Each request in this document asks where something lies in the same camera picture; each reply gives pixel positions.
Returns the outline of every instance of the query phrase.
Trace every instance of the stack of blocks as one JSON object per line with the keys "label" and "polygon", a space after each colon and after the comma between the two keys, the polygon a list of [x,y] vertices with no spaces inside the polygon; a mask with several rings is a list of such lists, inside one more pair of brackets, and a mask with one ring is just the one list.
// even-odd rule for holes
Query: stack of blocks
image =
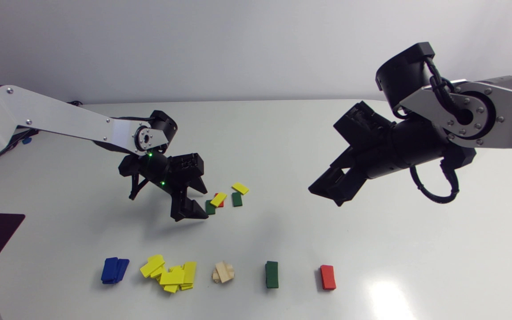
{"label": "stack of blocks", "polygon": [[213,281],[216,283],[232,280],[234,278],[234,269],[231,264],[221,261],[215,264],[215,270],[213,271]]}
{"label": "stack of blocks", "polygon": [[266,288],[280,288],[278,281],[278,261],[266,262]]}
{"label": "stack of blocks", "polygon": [[130,264],[130,260],[128,259],[118,259],[117,257],[106,259],[100,280],[102,280],[102,283],[105,285],[116,284],[122,281],[128,264]]}
{"label": "stack of blocks", "polygon": [[165,261],[162,255],[155,255],[148,258],[148,263],[140,268],[145,278],[154,278],[163,286],[163,290],[176,293],[177,289],[192,289],[195,282],[195,271],[197,262],[189,261],[184,265],[176,265],[165,269]]}
{"label": "stack of blocks", "polygon": [[[236,184],[232,185],[232,188],[237,192],[233,192],[230,196],[232,198],[232,206],[233,207],[241,207],[242,206],[242,195],[245,195],[249,189],[236,182]],[[226,199],[226,194],[223,192],[218,192],[215,194],[215,198],[212,200],[207,200],[205,202],[205,211],[207,211],[207,215],[214,215],[216,213],[216,208],[224,207],[224,199]]]}

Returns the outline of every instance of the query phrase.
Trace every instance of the wooden block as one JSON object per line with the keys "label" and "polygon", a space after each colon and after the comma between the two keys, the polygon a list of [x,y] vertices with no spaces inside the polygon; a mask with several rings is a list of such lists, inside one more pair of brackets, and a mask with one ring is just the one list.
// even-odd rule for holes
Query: wooden block
{"label": "wooden block", "polygon": [[161,267],[155,269],[155,271],[153,271],[150,274],[150,277],[157,278],[157,277],[159,277],[164,272],[167,272],[167,270],[165,270],[165,264],[162,264]]}
{"label": "wooden block", "polygon": [[215,198],[213,198],[211,200],[211,204],[214,206],[214,207],[218,207],[223,201],[224,199],[226,198],[226,194],[222,193],[222,192],[219,192]]}
{"label": "wooden block", "polygon": [[248,189],[246,186],[241,184],[240,182],[236,182],[236,184],[232,185],[232,188],[238,192],[240,192],[242,195],[245,195],[250,189]]}
{"label": "wooden block", "polygon": [[179,285],[166,285],[163,287],[163,290],[171,293],[176,293],[177,289],[179,289]]}
{"label": "wooden block", "polygon": [[217,268],[217,273],[219,273],[219,278],[222,283],[225,283],[226,281],[232,279],[228,273],[228,270],[226,270],[226,263],[224,261],[217,263],[215,266]]}
{"label": "wooden block", "polygon": [[140,268],[140,271],[144,278],[149,277],[153,271],[155,271],[165,263],[161,255],[152,256],[150,258],[148,258],[148,263],[146,263],[143,267]]}
{"label": "wooden block", "polygon": [[218,206],[217,208],[222,208],[222,207],[224,207],[224,201],[223,201],[223,202],[221,202],[221,204],[219,204],[219,206]]}
{"label": "wooden block", "polygon": [[228,275],[231,278],[234,278],[234,268],[232,268],[232,264],[227,263],[226,264],[226,270],[228,270]]}
{"label": "wooden block", "polygon": [[214,215],[217,213],[215,207],[211,204],[211,200],[207,200],[205,202],[205,211],[207,211],[207,215]]}
{"label": "wooden block", "polygon": [[195,282],[195,272],[197,270],[197,262],[187,261],[183,265],[183,271],[185,271],[185,278],[183,279],[184,284],[193,284]]}
{"label": "wooden block", "polygon": [[278,262],[268,261],[266,262],[266,288],[278,289]]}
{"label": "wooden block", "polygon": [[213,270],[213,281],[215,281],[216,283],[220,282],[219,273],[217,272],[216,268],[215,268],[215,270]]}
{"label": "wooden block", "polygon": [[230,197],[232,198],[233,207],[242,207],[242,195],[240,192],[232,192]]}
{"label": "wooden block", "polygon": [[323,290],[335,290],[335,274],[333,273],[332,265],[322,265],[321,270],[321,282],[323,284]]}
{"label": "wooden block", "polygon": [[161,274],[160,285],[182,285],[185,279],[185,271],[181,267],[172,267],[172,270]]}

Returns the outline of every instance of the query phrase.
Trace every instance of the table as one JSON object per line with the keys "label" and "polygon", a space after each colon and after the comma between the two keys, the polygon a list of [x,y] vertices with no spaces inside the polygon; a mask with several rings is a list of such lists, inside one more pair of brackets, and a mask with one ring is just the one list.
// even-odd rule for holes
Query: table
{"label": "table", "polygon": [[[128,199],[123,154],[50,133],[0,158],[0,212],[26,219],[0,254],[4,319],[507,319],[512,318],[512,150],[478,150],[458,170],[455,202],[435,204],[407,170],[369,180],[343,207],[307,187],[347,147],[333,129],[359,100],[232,101],[84,106],[108,116],[165,111],[179,126],[168,155],[198,152],[208,194],[250,188],[244,206],[207,220],[169,217],[171,199],[144,187]],[[388,118],[388,104],[367,103]],[[437,162],[419,167],[438,194]],[[197,261],[195,288],[171,296],[138,271]],[[130,259],[102,285],[107,257]],[[215,284],[215,263],[236,277]],[[264,264],[279,262],[279,289]],[[335,267],[337,289],[318,269]]]}

